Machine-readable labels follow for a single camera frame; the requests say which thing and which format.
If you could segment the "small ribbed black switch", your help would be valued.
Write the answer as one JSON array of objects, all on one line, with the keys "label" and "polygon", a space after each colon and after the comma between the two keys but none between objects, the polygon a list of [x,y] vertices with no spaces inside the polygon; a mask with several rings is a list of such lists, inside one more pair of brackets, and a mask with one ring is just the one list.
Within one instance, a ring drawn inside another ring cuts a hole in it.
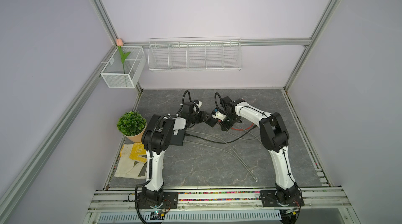
[{"label": "small ribbed black switch", "polygon": [[210,127],[214,127],[218,122],[219,122],[219,119],[214,118],[212,115],[209,115],[207,117],[207,119],[205,120],[205,123]]}]

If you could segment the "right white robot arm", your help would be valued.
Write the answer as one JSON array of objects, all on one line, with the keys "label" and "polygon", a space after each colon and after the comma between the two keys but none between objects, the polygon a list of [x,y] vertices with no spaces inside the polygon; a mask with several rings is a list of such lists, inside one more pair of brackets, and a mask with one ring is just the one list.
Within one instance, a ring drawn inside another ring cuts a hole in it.
[{"label": "right white robot arm", "polygon": [[214,117],[220,120],[223,131],[229,131],[235,123],[246,119],[260,130],[262,145],[269,151],[275,169],[277,196],[286,200],[299,193],[292,174],[288,145],[290,134],[279,113],[269,113],[251,106],[243,99],[232,100],[220,97]]}]

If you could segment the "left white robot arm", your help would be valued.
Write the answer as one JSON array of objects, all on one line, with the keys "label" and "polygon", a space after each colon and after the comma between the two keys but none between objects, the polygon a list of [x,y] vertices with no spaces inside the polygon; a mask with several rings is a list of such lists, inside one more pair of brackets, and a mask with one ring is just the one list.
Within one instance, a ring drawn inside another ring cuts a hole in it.
[{"label": "left white robot arm", "polygon": [[206,120],[205,113],[200,110],[202,102],[181,103],[181,109],[174,115],[153,115],[147,124],[141,142],[146,150],[148,175],[145,188],[147,192],[163,190],[163,159],[170,145],[182,146],[186,130]]}]

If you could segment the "beige plant pot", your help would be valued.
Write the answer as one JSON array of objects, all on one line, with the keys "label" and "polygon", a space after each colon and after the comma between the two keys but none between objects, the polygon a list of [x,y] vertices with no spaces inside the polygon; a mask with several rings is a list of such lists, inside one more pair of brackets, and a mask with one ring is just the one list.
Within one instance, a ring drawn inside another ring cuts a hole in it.
[{"label": "beige plant pot", "polygon": [[134,143],[139,143],[142,141],[142,136],[145,131],[146,131],[146,129],[144,128],[139,134],[137,134],[135,136],[125,136],[125,137]]}]

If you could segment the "green artificial plant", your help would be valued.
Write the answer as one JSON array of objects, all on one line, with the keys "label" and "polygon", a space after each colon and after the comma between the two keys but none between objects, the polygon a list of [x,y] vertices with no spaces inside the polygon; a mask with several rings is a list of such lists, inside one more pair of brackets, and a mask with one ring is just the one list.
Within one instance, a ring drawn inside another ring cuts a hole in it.
[{"label": "green artificial plant", "polygon": [[146,119],[138,112],[130,111],[121,116],[117,129],[125,136],[136,136],[146,128]]}]

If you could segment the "yellow white work glove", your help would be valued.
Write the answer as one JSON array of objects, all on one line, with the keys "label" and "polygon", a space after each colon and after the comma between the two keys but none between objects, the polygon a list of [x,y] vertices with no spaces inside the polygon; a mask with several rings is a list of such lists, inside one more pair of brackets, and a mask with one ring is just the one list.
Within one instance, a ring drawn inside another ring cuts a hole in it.
[{"label": "yellow white work glove", "polygon": [[145,179],[148,174],[147,154],[142,143],[123,144],[114,177]]}]

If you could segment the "white mesh square basket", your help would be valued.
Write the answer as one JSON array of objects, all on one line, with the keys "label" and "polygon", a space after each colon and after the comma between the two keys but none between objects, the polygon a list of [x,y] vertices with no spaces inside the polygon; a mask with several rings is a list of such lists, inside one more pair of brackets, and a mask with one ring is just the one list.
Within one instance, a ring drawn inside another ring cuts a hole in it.
[{"label": "white mesh square basket", "polygon": [[142,47],[117,46],[100,74],[109,88],[134,89],[145,64]]}]

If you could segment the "pink artificial tulip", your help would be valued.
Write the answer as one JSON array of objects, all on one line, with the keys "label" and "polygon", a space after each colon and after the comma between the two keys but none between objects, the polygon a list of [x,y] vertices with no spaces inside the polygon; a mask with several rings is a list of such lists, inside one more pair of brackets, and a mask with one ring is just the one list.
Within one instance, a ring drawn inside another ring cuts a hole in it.
[{"label": "pink artificial tulip", "polygon": [[126,73],[126,70],[125,70],[125,60],[127,59],[127,57],[130,55],[130,51],[128,51],[128,52],[124,52],[123,51],[123,49],[122,49],[122,47],[123,47],[123,45],[124,45],[124,42],[123,42],[123,40],[121,39],[121,38],[117,38],[116,39],[116,45],[117,45],[117,48],[118,48],[118,51],[119,51],[119,54],[120,54],[120,59],[121,59],[121,64],[122,64],[122,69],[123,69],[123,73],[125,74]]}]

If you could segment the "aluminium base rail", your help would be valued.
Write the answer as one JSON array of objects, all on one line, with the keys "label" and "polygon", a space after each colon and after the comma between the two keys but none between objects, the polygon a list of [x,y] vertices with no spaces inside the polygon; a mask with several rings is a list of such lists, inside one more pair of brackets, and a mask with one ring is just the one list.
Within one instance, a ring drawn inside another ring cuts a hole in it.
[{"label": "aluminium base rail", "polygon": [[168,189],[162,206],[150,207],[139,202],[136,210],[134,193],[127,190],[99,191],[93,196],[85,224],[178,224],[225,223],[249,221],[302,222],[309,214],[334,217],[336,223],[360,223],[341,187],[303,188],[289,204],[275,200],[270,188]]}]

